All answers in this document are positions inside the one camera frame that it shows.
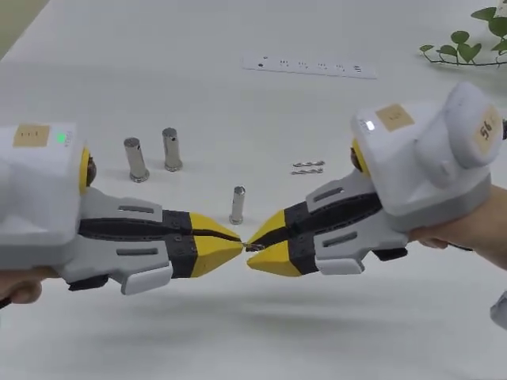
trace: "yellow ring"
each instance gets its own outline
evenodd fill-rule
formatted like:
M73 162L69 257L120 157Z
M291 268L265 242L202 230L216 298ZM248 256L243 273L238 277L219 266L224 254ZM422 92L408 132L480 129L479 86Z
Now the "yellow ring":
M82 150L81 165L79 166L79 193L83 195L86 192L86 180L88 180L88 161L90 160L90 151L88 148Z
M357 161L359 162L359 166L361 167L362 173L370 177L370 171L368 170L368 166L366 165L366 161L364 160L363 153L361 152L361 149L359 148L359 143L356 139L352 141L352 148L354 149L354 152L356 153Z

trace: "number sticker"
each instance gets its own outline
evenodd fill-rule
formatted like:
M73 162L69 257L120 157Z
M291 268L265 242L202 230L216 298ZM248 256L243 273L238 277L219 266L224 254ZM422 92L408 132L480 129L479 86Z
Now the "number sticker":
M414 124L414 119L400 104L393 104L376 112L389 132Z
M48 145L48 125L20 124L14 135L14 148L43 148Z
M482 121L475 131L475 142L482 154L488 154L495 137L502 131L503 123L497 109L491 105L482 116Z

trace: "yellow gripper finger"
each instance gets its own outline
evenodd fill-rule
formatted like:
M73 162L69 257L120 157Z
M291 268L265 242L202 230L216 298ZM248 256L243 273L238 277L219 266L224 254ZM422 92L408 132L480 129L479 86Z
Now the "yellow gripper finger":
M234 259L243 251L243 243L240 237L226 227L221 226L213 219L190 213L190 220L194 231L198 231L199 233L203 231L212 231L215 234L215 236L206 236L205 234L193 236L195 252L194 264L190 277L203 276L217 269L229 260ZM222 234L224 237L229 237L230 239L221 238L220 236L217 237L217 233Z
M285 227L285 210L278 211L269 218L262 227L248 240L247 244L262 244L262 238L274 230Z
M274 275L286 277L299 277L303 275L291 262L287 241L271 245L255 256L252 256L246 263L256 271L268 272Z

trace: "hand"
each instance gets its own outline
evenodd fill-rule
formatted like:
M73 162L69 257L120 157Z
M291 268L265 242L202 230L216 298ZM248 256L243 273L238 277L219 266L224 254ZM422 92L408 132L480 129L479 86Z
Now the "hand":
M411 241L444 249L449 243L473 249L507 270L507 190L492 186L490 198L469 215L412 231Z
M13 303L33 303L42 292L42 281L58 277L50 268L26 271L0 271L0 299L10 297Z

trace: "green led light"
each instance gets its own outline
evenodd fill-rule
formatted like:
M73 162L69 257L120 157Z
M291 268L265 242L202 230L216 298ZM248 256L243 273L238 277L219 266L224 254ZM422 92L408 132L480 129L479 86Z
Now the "green led light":
M61 144L63 144L66 139L67 139L67 136L64 133L58 133L56 136L56 140Z

